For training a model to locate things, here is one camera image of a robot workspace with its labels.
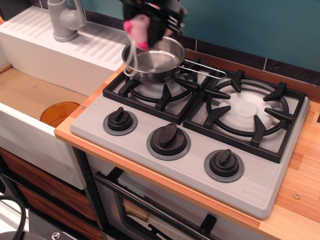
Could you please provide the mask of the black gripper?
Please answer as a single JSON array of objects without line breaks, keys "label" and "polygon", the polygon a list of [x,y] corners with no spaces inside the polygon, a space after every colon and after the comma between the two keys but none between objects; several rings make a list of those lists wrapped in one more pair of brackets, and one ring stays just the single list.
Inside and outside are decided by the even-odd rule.
[{"label": "black gripper", "polygon": [[167,29],[181,34],[187,9],[178,0],[123,0],[123,17],[129,21],[137,16],[150,19],[147,29],[148,46],[152,48],[166,34]]}]

